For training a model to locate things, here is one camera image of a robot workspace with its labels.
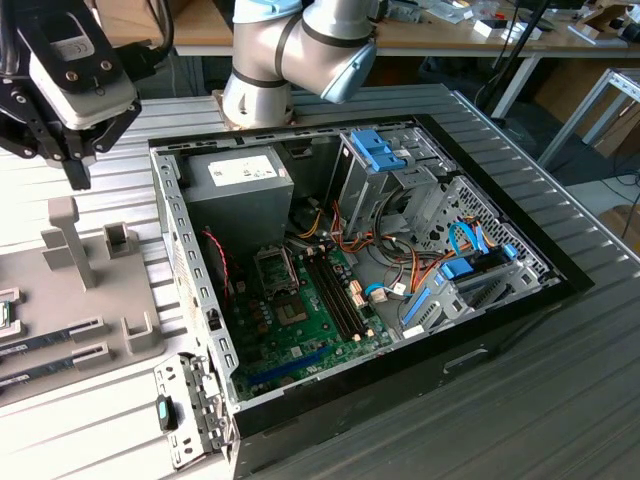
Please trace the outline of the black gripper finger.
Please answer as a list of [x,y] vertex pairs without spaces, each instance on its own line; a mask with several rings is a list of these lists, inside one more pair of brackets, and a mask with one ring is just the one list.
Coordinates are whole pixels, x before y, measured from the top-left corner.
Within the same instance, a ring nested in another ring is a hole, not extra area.
[[41,156],[62,168],[79,189],[79,133],[66,128],[35,102],[25,82],[1,83],[1,147],[22,158]]
[[125,111],[113,118],[100,122],[91,129],[80,134],[82,140],[84,159],[90,155],[106,153],[118,142],[133,121],[140,115],[141,103],[135,99]]

